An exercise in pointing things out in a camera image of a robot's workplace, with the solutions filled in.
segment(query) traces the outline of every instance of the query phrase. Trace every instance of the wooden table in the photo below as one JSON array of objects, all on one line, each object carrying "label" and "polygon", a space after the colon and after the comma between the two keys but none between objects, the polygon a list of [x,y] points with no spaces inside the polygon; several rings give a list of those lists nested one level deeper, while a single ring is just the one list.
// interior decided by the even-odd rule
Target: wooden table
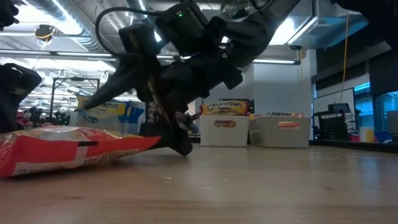
[{"label": "wooden table", "polygon": [[195,146],[184,158],[156,149],[0,180],[0,223],[398,223],[398,156]]}]

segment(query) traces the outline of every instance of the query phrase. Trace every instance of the table surface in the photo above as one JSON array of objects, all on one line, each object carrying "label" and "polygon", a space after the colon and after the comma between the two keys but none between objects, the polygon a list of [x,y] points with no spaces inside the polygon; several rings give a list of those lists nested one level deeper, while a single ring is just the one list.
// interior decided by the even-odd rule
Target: table surface
[{"label": "table surface", "polygon": [[398,155],[332,147],[155,149],[0,180],[0,223],[397,223]]}]

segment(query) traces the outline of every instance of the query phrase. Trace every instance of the chip bag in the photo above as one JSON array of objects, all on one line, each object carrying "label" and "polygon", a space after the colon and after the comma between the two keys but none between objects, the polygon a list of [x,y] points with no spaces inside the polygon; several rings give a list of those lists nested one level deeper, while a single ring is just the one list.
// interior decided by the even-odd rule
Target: chip bag
[{"label": "chip bag", "polygon": [[70,126],[14,131],[0,135],[0,177],[98,164],[145,151],[159,139]]},{"label": "chip bag", "polygon": [[230,100],[200,106],[202,115],[235,115],[246,116],[249,105],[245,101]]}]

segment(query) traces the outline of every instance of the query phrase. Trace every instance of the desk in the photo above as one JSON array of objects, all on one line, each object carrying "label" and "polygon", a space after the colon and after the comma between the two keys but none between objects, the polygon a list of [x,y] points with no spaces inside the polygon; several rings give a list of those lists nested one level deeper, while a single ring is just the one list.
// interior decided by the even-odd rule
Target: desk
[{"label": "desk", "polygon": [[396,154],[195,145],[0,180],[0,223],[386,224],[397,193]]}]

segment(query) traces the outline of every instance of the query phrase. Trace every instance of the white storage bin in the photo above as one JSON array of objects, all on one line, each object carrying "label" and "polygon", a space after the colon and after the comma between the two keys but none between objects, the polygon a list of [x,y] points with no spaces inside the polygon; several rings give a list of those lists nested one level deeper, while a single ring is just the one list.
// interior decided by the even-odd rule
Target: white storage bin
[{"label": "white storage bin", "polygon": [[246,147],[249,121],[248,116],[200,116],[200,144],[202,146]]},{"label": "white storage bin", "polygon": [[310,118],[262,117],[250,121],[250,143],[261,147],[308,148]]}]

